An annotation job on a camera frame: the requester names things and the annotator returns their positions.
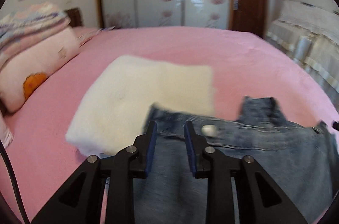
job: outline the pink bed sheet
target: pink bed sheet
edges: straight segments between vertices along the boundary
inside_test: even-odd
[[[234,120],[243,97],[249,95],[277,98],[287,118],[303,126],[339,120],[329,98],[308,74],[250,33],[191,27],[114,30],[94,37],[81,49],[22,109],[6,117],[15,135],[7,152],[30,219],[85,159],[65,141],[65,133],[87,89],[109,63],[124,54],[210,65],[220,118]],[[2,160],[0,191],[19,216]]]

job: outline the wooden headboard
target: wooden headboard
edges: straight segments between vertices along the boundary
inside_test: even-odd
[[[83,26],[82,23],[82,15],[79,8],[72,8],[69,10],[65,10],[65,13],[71,19],[71,23],[69,24],[71,27]]]

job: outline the triangular cutout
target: triangular cutout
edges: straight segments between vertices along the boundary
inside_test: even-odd
[[[79,202],[82,187],[86,179],[86,173],[81,173],[61,196],[59,201],[67,206],[75,208]]]
[[[282,202],[280,196],[269,185],[269,183],[267,183],[260,173],[255,173],[255,178],[259,187],[262,204],[265,208],[278,205]]]

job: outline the white button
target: white button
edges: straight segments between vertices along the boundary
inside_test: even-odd
[[[218,134],[218,129],[214,125],[205,125],[201,128],[201,132],[207,137],[215,137]]]

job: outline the denim fabric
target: denim fabric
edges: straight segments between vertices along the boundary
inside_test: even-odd
[[[217,135],[207,141],[224,154],[239,159],[253,156],[308,223],[331,204],[338,190],[332,183],[338,176],[331,171],[338,169],[336,142],[326,125],[321,122],[305,128],[287,121],[273,98],[246,97],[237,121],[169,112],[155,106],[146,124],[151,120],[157,122],[158,138],[150,175],[134,181],[137,224],[205,223],[207,179],[195,179],[190,173],[184,143],[186,121],[192,121],[200,135],[204,125],[216,126]]]

